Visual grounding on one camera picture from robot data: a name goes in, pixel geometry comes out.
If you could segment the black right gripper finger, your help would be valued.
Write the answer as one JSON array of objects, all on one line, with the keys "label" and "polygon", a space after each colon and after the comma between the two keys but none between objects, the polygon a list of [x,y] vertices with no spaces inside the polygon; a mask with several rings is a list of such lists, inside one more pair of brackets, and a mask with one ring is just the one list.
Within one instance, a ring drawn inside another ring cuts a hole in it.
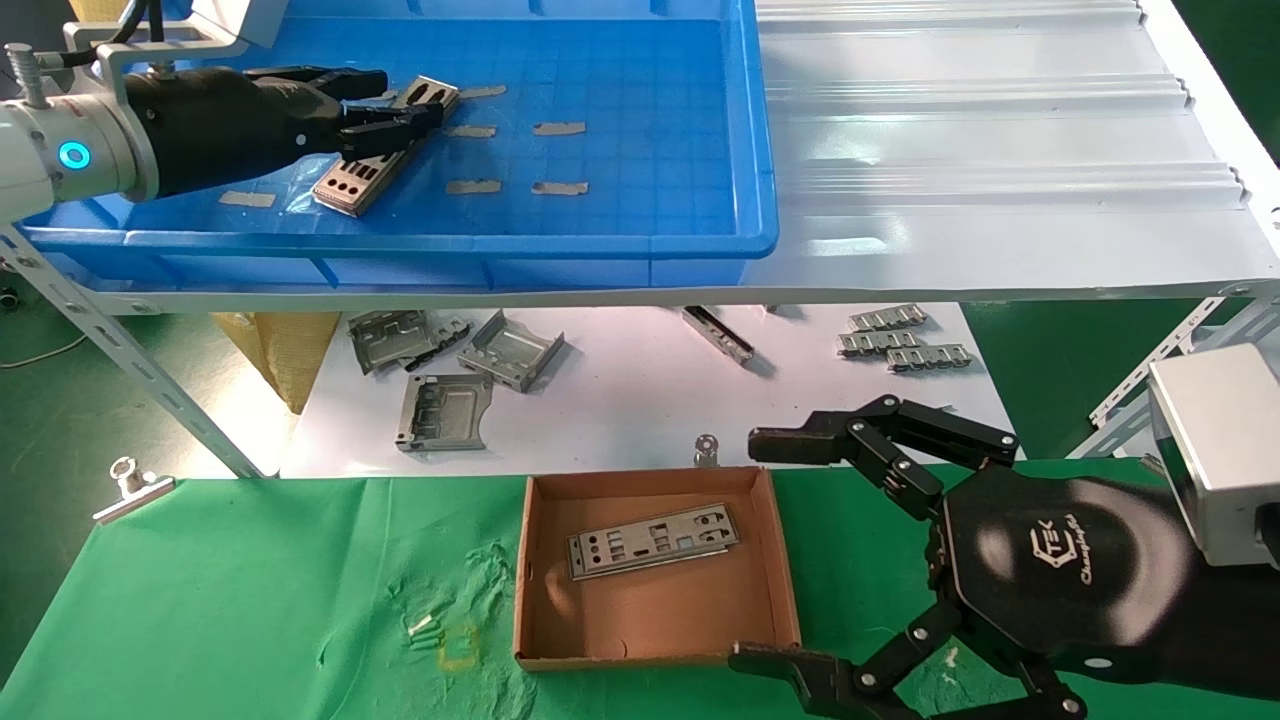
[{"label": "black right gripper finger", "polygon": [[1019,441],[1010,432],[893,395],[852,411],[814,411],[799,428],[750,432],[750,457],[758,462],[844,462],[913,519],[934,520],[945,488],[908,455],[910,448],[977,471],[989,464],[1012,465]]},{"label": "black right gripper finger", "polygon": [[[919,719],[897,694],[909,676],[946,641],[964,629],[966,614],[954,603],[934,603],[868,661],[854,664],[829,653],[740,641],[730,651],[736,673],[787,682],[801,708],[831,719]],[[1084,719],[1088,708],[1041,659],[1018,660],[1021,698],[954,710],[946,719]]]}]

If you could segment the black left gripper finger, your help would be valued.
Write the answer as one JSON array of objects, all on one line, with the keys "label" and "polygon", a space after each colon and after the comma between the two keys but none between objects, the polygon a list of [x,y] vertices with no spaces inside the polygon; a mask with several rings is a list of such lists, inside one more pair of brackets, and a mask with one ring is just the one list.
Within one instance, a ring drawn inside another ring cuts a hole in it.
[{"label": "black left gripper finger", "polygon": [[244,72],[247,78],[279,79],[302,83],[339,101],[379,97],[389,88],[384,70],[361,70],[352,67],[268,67]]},{"label": "black left gripper finger", "polygon": [[339,154],[347,161],[403,152],[445,119],[442,102],[404,108],[347,106],[339,123]]}]

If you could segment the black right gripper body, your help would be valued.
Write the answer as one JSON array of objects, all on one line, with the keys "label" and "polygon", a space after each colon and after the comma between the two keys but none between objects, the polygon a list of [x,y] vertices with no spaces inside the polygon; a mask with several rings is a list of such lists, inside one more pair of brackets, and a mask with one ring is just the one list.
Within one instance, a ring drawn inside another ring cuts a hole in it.
[{"label": "black right gripper body", "polygon": [[1097,477],[989,466],[940,502],[940,593],[957,638],[1001,673],[1157,673],[1203,568],[1172,497]]}]

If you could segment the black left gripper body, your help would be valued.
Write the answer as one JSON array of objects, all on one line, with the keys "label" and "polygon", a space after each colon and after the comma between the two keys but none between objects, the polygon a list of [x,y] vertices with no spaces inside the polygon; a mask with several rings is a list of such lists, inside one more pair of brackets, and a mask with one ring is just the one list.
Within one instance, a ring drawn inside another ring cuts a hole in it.
[{"label": "black left gripper body", "polygon": [[227,183],[270,174],[311,154],[339,152],[346,108],[306,85],[229,76],[225,110]]}]

